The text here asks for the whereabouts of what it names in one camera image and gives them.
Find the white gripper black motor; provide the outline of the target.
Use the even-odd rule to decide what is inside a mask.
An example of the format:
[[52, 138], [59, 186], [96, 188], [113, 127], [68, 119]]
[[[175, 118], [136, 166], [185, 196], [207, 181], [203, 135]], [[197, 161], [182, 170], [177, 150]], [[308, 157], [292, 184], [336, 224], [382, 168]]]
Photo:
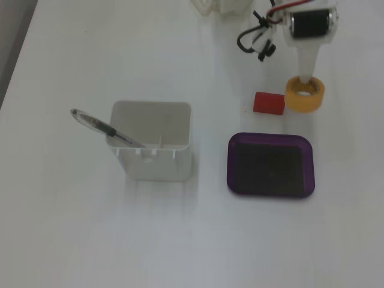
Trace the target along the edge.
[[330, 43], [338, 28], [336, 5], [297, 5], [282, 12], [283, 35], [298, 46], [298, 77], [308, 83], [315, 71], [321, 44]]

